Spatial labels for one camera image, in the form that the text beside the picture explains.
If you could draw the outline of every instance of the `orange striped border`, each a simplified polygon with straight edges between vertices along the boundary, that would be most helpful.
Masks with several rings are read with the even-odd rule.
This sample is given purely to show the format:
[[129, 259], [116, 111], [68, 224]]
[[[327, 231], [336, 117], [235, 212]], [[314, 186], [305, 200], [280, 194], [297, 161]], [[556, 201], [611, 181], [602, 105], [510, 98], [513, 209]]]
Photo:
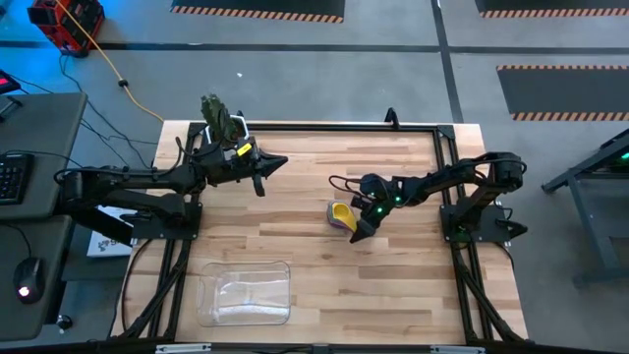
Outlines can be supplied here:
[[629, 121], [629, 112], [518, 112], [511, 118], [518, 122], [621, 122]]
[[549, 9], [549, 10], [496, 10], [483, 11], [484, 19], [504, 18], [550, 18], [550, 17], [584, 17], [584, 16], [629, 16], [627, 8], [600, 9]]
[[498, 65], [501, 70], [627, 70], [626, 65]]
[[344, 18], [332, 15], [315, 15], [315, 14], [297, 14], [283, 13], [274, 11], [255, 11], [255, 10], [238, 10], [223, 8], [206, 8], [200, 6], [173, 6], [170, 12], [175, 14], [192, 14], [192, 15], [215, 15], [242, 17], [251, 19], [267, 19], [267, 20], [287, 20], [287, 21], [303, 21], [317, 22], [327, 24], [341, 24]]

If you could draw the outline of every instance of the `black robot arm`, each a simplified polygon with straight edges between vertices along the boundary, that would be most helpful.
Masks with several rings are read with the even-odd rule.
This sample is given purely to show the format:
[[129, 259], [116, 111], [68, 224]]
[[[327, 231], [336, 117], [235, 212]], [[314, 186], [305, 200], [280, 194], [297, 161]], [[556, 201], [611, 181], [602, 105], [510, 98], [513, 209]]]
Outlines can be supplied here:
[[[487, 176], [476, 169], [481, 164], [489, 164]], [[489, 152], [462, 159], [422, 178], [394, 176], [386, 181], [376, 174], [367, 174], [359, 181], [360, 193], [356, 193], [352, 200], [352, 207], [361, 210], [361, 219], [350, 242], [373, 236], [381, 221], [395, 208], [417, 206], [433, 193], [465, 183], [476, 184], [479, 188], [472, 196], [460, 199], [449, 217], [450, 222], [462, 231], [474, 231], [479, 227], [485, 207], [500, 194], [522, 186], [523, 166], [520, 157], [514, 153]]]
[[[181, 165], [181, 154], [189, 159]], [[288, 157], [262, 151], [255, 138], [240, 139], [234, 148], [224, 149], [213, 143], [192, 152], [180, 150], [175, 166], [168, 170], [130, 170], [101, 167], [67, 169], [57, 173], [55, 180], [62, 186], [60, 213], [71, 215], [76, 222], [103, 234], [103, 215], [96, 207], [123, 207], [139, 213], [137, 218], [157, 218], [165, 227], [186, 225], [197, 217], [196, 209], [185, 201], [185, 195], [198, 194], [206, 185], [240, 182], [252, 178], [256, 194], [264, 196], [262, 177], [270, 176], [288, 161]], [[162, 196], [135, 192], [137, 189], [171, 190]], [[99, 222], [90, 222], [98, 218]]]

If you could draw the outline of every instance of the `gray floor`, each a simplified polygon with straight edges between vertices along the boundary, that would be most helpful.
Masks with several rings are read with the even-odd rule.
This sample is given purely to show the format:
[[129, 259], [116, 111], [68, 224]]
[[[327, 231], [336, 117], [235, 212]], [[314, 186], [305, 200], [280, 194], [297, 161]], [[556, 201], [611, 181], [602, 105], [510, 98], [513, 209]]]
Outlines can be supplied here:
[[[13, 1], [9, 15], [0, 21], [0, 40], [45, 40], [28, 24], [24, 7], [29, 3]], [[394, 106], [404, 121], [452, 122], [440, 54], [429, 47], [426, 51], [432, 52], [404, 52], [413, 46], [439, 45], [429, 0], [348, 0], [343, 25], [170, 14], [169, 0], [130, 0], [124, 5], [108, 0], [103, 4], [108, 20], [99, 40], [107, 43], [337, 45], [330, 51], [243, 51], [236, 47], [108, 51], [138, 100], [167, 119], [199, 119], [199, 97], [212, 91], [250, 119], [379, 121], [386, 108]], [[451, 46], [629, 47], [625, 35], [629, 17], [483, 20], [471, 0], [441, 0], [440, 5]], [[385, 47], [366, 52], [338, 45]], [[3, 70], [55, 91], [76, 90], [60, 75], [57, 58], [54, 48], [0, 48]], [[571, 277], [595, 270], [596, 259], [567, 191], [547, 196], [540, 190], [541, 183], [629, 125], [514, 122], [495, 72], [497, 65], [504, 64], [626, 65], [629, 56], [453, 54], [451, 60], [464, 121], [482, 125], [487, 149], [516, 152], [529, 164], [525, 186], [501, 199], [515, 207], [514, 219], [530, 229], [514, 241], [512, 252], [531, 338], [550, 345], [629, 351], [629, 282], [586, 289], [573, 286]], [[97, 53], [84, 60], [71, 59], [68, 72], [124, 133], [133, 139], [158, 138], [159, 124], [129, 102]], [[97, 130], [109, 132], [93, 112], [88, 110], [86, 119]], [[129, 163], [139, 165], [123, 142], [115, 147]], [[151, 159], [154, 147], [138, 148], [144, 159]], [[96, 166], [121, 163], [85, 130], [79, 133], [73, 157]], [[607, 201], [597, 188], [591, 189], [588, 199], [593, 204]], [[617, 196], [607, 205], [626, 207]], [[115, 280], [72, 284], [64, 311], [74, 316], [77, 325], [64, 334], [47, 327], [28, 344], [103, 338], [119, 288]], [[0, 343], [0, 347], [18, 344], [24, 345]]]

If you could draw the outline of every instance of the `black floor mat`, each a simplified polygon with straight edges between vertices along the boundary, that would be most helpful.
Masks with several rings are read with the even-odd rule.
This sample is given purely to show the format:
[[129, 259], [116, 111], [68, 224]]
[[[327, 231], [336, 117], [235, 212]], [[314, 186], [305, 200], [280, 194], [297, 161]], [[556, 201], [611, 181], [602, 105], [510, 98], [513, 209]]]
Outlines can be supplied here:
[[517, 121], [628, 121], [626, 65], [500, 65]]
[[627, 0], [476, 0], [476, 5], [486, 19], [629, 15]]
[[340, 24], [345, 0], [173, 0], [177, 14]]

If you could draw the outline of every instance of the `wooden tabletop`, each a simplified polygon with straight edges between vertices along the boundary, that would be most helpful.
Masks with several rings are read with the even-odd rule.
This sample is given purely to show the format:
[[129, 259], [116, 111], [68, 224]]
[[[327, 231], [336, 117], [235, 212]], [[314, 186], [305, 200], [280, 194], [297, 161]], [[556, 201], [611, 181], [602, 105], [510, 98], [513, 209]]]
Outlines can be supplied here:
[[[164, 123], [155, 165], [170, 167], [175, 137], [185, 140], [188, 121]], [[485, 152], [478, 125], [455, 125], [461, 157]], [[441, 195], [416, 207], [395, 209], [375, 237], [350, 245], [349, 234], [325, 218], [333, 199], [331, 174], [361, 177], [374, 172], [424, 176], [436, 169], [432, 137], [426, 133], [252, 132], [265, 151], [289, 162], [264, 181], [259, 198], [251, 180], [208, 187], [201, 195], [200, 237], [193, 242], [178, 341], [461, 344], [464, 342], [449, 247], [438, 220]], [[125, 306], [130, 323], [155, 291], [164, 241], [141, 254], [131, 275]], [[492, 244], [479, 245], [486, 294], [526, 337], [509, 259]], [[201, 269], [209, 263], [284, 261], [291, 272], [291, 316], [287, 324], [202, 327], [197, 320]], [[162, 313], [163, 331], [170, 295]], [[481, 335], [478, 307], [471, 301]], [[112, 334], [121, 332], [120, 316]]]

